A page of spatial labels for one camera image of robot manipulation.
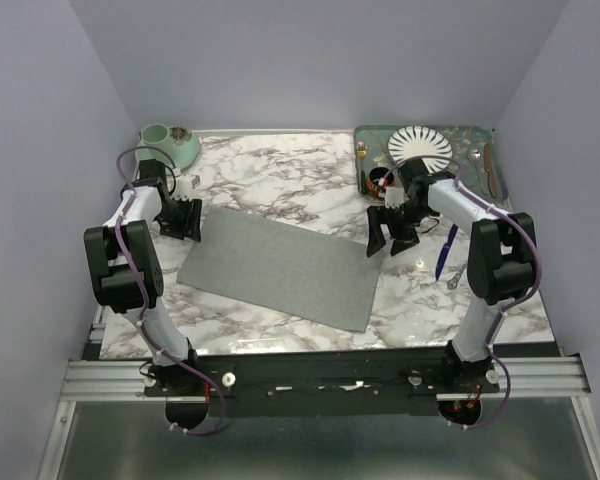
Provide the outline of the grey woven cloth napkin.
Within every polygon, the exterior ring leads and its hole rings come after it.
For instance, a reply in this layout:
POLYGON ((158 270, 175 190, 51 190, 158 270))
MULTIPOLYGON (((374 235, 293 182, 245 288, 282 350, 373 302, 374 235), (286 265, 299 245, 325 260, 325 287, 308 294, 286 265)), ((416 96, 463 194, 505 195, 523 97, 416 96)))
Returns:
POLYGON ((382 259, 363 244, 212 208, 177 280, 332 328, 366 330, 382 259))

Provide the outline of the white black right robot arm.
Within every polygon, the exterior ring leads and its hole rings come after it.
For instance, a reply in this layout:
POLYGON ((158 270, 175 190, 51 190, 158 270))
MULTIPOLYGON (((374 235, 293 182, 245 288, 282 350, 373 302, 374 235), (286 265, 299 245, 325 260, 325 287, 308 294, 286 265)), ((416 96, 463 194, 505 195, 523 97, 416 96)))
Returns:
POLYGON ((542 266, 534 221, 526 213, 510 213, 482 199, 457 174, 429 172, 419 157, 387 169, 371 188, 381 202, 367 210, 367 256, 384 247, 396 256, 416 246, 420 222, 444 216, 452 228, 436 263, 435 272, 440 274, 457 233, 469 237, 466 274, 472 297, 439 370, 447 389, 463 391, 494 360, 490 347, 505 312, 539 288, 542 266))

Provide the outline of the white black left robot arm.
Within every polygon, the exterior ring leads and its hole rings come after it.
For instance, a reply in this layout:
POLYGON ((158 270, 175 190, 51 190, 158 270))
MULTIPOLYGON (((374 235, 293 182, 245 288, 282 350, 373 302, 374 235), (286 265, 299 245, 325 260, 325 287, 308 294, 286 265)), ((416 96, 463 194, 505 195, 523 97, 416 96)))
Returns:
POLYGON ((165 281, 150 226, 162 235, 201 241, 202 201, 175 199, 167 183, 168 167, 150 159, 139 164, 139 177, 127 183, 121 203, 103 225, 84 232, 90 279, 99 305, 129 321, 150 348, 153 364, 170 367, 167 382, 181 395, 194 393, 202 380, 196 353, 167 311, 165 281))

